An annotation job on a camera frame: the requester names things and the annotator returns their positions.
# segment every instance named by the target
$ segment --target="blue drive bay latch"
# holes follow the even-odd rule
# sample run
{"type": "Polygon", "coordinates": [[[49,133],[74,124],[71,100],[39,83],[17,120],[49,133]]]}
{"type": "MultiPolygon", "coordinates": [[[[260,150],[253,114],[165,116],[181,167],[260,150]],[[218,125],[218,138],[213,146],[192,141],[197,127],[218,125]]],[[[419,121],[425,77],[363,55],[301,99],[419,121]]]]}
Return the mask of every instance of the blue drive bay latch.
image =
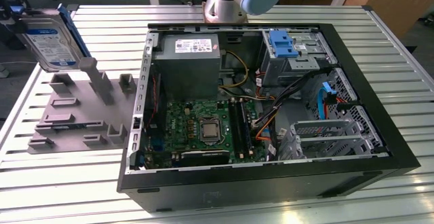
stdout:
{"type": "Polygon", "coordinates": [[[268,33],[268,41],[274,50],[273,56],[281,57],[297,57],[297,51],[292,46],[292,38],[282,30],[270,30],[268,33]]]}

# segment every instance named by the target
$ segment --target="green motherboard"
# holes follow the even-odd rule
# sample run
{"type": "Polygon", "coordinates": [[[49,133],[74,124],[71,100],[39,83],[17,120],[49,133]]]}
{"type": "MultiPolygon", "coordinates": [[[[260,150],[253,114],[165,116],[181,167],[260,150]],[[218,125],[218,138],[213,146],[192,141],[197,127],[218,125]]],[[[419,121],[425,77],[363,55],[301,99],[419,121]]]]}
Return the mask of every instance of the green motherboard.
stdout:
{"type": "MultiPolygon", "coordinates": [[[[153,153],[156,168],[169,168],[170,159],[168,153],[188,150],[226,150],[229,154],[229,164],[262,162],[265,150],[262,142],[254,142],[252,155],[242,158],[233,152],[230,118],[228,112],[228,101],[190,101],[166,103],[165,136],[160,152],[153,153]],[[216,142],[202,142],[204,129],[202,122],[214,121],[218,124],[218,140],[216,142]]],[[[246,121],[250,123],[256,119],[254,104],[252,100],[244,101],[246,121]]]]}

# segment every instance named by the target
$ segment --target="aluminum slatted table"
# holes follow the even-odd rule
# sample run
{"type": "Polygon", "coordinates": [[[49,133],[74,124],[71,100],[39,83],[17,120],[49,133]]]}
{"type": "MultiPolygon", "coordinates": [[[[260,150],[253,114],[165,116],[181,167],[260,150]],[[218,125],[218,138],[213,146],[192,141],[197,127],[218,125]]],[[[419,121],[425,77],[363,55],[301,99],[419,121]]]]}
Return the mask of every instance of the aluminum slatted table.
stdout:
{"type": "MultiPolygon", "coordinates": [[[[138,75],[148,23],[201,22],[200,7],[79,6],[73,21],[97,67],[138,75]]],[[[146,213],[116,192],[121,150],[29,155],[26,143],[51,92],[38,67],[0,133],[0,222],[432,223],[434,83],[373,12],[274,7],[249,22],[332,23],[421,167],[344,198],[146,213]]],[[[73,79],[86,79],[70,72],[73,79]]]]}

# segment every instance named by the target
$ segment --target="floor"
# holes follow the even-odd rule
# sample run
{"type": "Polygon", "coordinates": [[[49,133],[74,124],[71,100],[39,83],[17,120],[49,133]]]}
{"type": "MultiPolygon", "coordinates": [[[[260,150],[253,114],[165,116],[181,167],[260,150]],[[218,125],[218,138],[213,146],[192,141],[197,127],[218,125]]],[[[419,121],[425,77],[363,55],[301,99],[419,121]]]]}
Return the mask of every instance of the floor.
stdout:
{"type": "MultiPolygon", "coordinates": [[[[148,5],[149,0],[29,0],[33,7],[54,8],[58,3],[63,5],[148,5]]],[[[161,5],[177,5],[178,0],[160,0],[161,5]]],[[[415,23],[401,39],[405,46],[417,46],[412,55],[424,67],[427,73],[434,76],[434,27],[425,27],[420,22],[415,23]]],[[[9,70],[7,78],[0,79],[0,128],[13,107],[14,101],[25,85],[27,76],[34,68],[34,60],[29,52],[9,50],[0,43],[0,65],[9,70]]]]}

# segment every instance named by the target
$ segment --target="hard drive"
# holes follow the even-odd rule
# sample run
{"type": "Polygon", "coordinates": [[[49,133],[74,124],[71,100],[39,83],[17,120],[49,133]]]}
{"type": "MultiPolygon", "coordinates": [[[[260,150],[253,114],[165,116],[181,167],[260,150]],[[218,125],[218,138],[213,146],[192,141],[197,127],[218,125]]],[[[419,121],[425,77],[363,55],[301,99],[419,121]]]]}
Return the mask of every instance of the hard drive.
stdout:
{"type": "Polygon", "coordinates": [[[46,72],[78,69],[79,59],[89,57],[66,9],[29,9],[19,19],[26,31],[18,38],[46,72]]]}

